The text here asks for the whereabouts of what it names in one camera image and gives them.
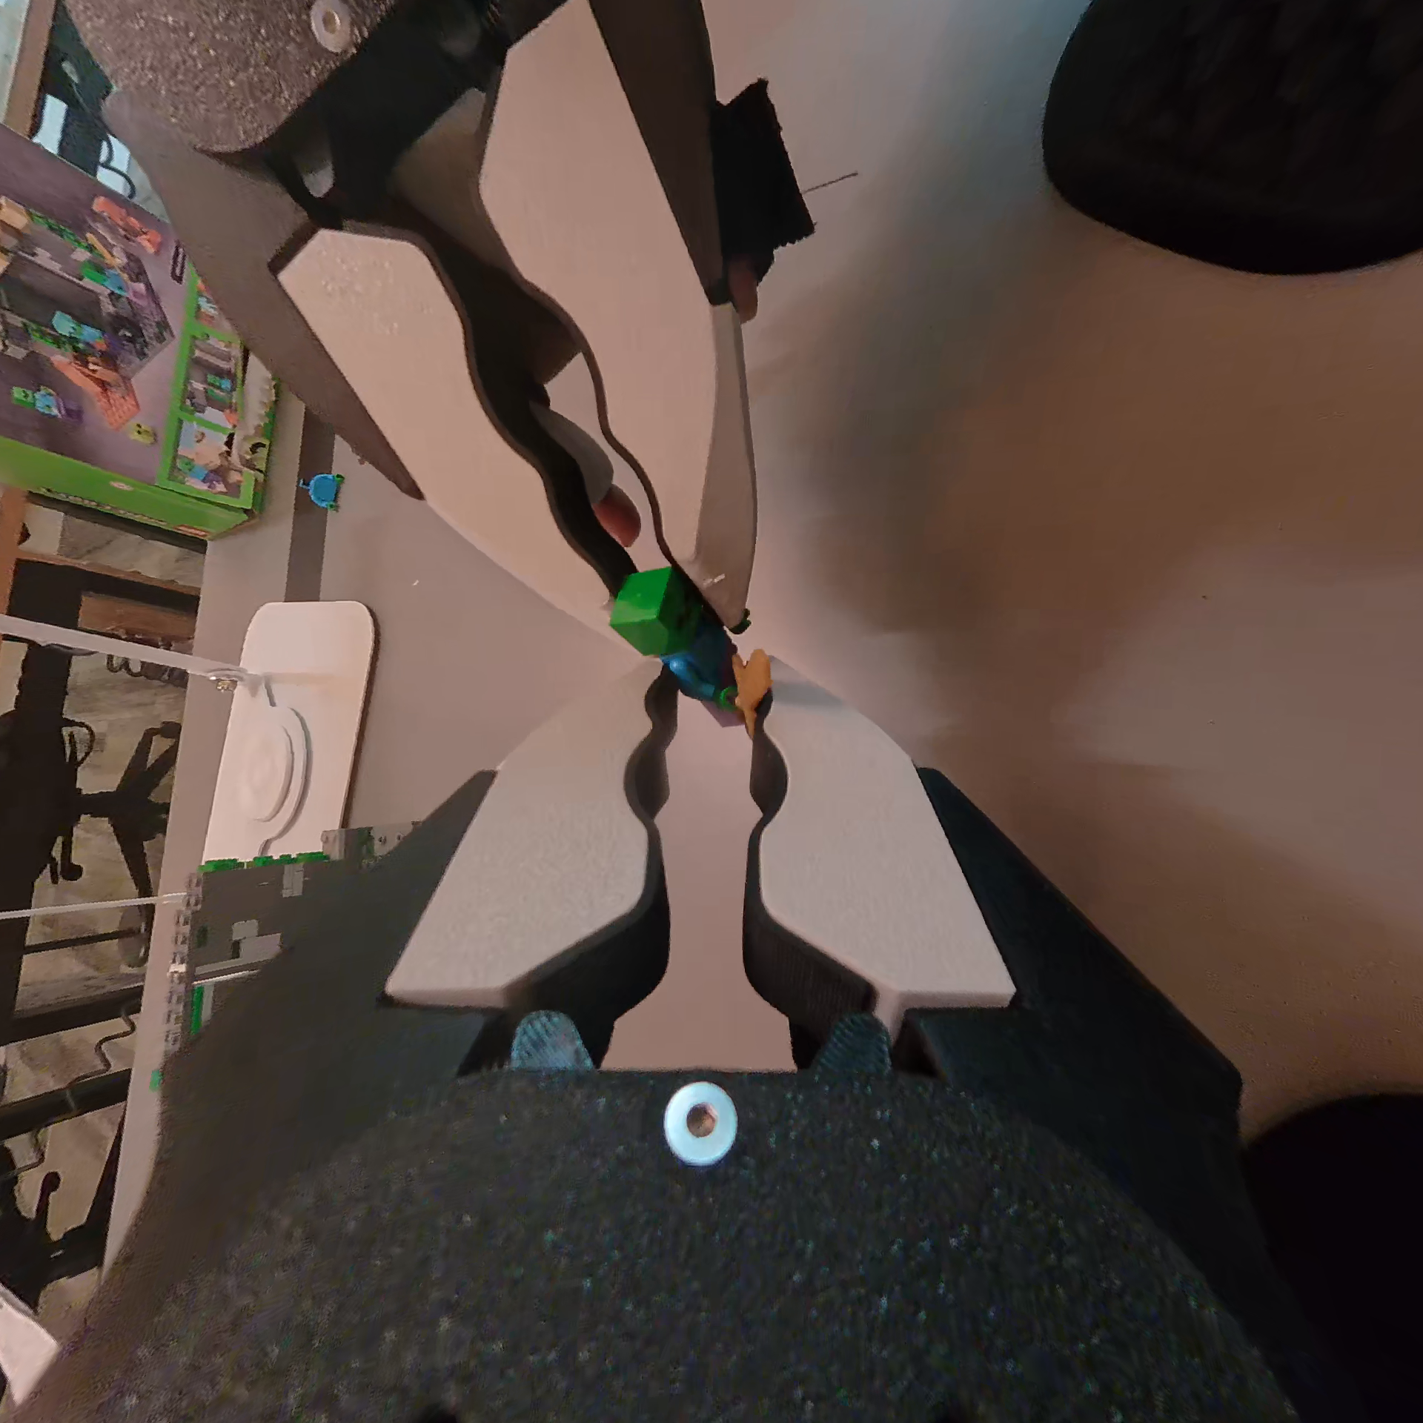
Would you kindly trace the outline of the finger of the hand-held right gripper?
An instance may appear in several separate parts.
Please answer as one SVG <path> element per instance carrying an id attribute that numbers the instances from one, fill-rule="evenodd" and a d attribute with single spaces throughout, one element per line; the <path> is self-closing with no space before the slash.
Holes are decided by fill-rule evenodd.
<path id="1" fill-rule="evenodd" d="M 704 294 L 592 4 L 509 51 L 480 196 L 516 273 L 578 334 L 665 560 L 740 628 L 757 547 L 740 317 Z"/>
<path id="2" fill-rule="evenodd" d="M 477 396 L 469 339 L 435 263 L 406 238 L 320 230 L 279 283 L 434 514 L 630 659 L 603 580 L 563 540 L 543 477 Z"/>

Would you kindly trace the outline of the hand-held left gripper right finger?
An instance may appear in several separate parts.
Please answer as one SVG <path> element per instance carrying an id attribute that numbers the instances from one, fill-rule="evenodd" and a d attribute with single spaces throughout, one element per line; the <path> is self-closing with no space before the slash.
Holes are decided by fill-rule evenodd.
<path id="1" fill-rule="evenodd" d="M 1004 1009 L 1016 987 L 913 759 L 770 659 L 757 704 L 743 969 L 802 1036 L 872 1014 Z"/>

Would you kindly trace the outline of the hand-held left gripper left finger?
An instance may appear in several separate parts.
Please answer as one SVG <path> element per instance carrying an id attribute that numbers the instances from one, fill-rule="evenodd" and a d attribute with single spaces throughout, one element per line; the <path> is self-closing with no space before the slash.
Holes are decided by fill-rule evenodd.
<path id="1" fill-rule="evenodd" d="M 529 732 L 491 776 L 385 980 L 394 1007 L 566 1018 L 603 1065 L 661 986 L 673 679 L 638 663 Z"/>

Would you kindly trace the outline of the green headed toy minifigure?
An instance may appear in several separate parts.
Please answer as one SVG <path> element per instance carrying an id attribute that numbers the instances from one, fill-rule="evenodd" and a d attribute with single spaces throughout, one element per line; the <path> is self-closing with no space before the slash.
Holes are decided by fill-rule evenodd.
<path id="1" fill-rule="evenodd" d="M 743 725 L 734 636 L 681 570 L 633 572 L 612 599 L 610 630 L 658 659 L 685 698 L 723 725 Z"/>

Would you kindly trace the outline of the person's right hand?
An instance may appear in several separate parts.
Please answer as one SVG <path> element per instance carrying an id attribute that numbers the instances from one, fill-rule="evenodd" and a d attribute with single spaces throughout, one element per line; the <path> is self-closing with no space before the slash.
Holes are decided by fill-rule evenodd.
<path id="1" fill-rule="evenodd" d="M 537 420 L 543 433 L 575 463 L 586 500 L 599 528 L 616 544 L 632 547 L 642 534 L 642 515 L 632 500 L 615 485 L 615 465 L 603 445 L 547 403 L 533 403 L 529 415 Z"/>

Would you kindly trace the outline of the white rounded board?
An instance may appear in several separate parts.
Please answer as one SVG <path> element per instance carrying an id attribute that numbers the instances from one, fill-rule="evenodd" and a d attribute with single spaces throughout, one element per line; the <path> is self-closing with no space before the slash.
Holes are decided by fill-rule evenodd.
<path id="1" fill-rule="evenodd" d="M 259 849 L 259 825 L 238 809 L 238 754 L 219 755 L 204 860 L 251 863 L 320 853 L 325 834 L 344 828 L 370 669 L 374 621 L 351 600 L 265 604 L 253 616 L 238 665 L 272 675 L 275 699 L 310 730 L 310 784 L 296 824 Z M 256 732 L 259 707 L 235 688 L 226 734 Z"/>

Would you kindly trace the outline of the brick set cardboard box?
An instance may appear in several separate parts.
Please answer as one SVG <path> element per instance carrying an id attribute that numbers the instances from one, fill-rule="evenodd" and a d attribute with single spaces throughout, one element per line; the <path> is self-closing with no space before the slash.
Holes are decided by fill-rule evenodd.
<path id="1" fill-rule="evenodd" d="M 275 416 L 175 229 L 3 128 L 3 488 L 213 540 L 259 515 Z"/>

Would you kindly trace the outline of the grey brick building model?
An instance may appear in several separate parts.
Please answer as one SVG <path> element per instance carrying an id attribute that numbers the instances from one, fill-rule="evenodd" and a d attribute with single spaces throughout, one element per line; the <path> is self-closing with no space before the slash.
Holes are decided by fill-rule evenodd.
<path id="1" fill-rule="evenodd" d="M 339 834 L 339 854 L 199 869 L 178 900 L 158 1059 L 132 1072 L 152 1124 L 200 1110 L 359 1118 L 425 1095 L 451 1071 L 422 1012 L 385 982 L 446 869 L 431 825 L 373 854 Z"/>

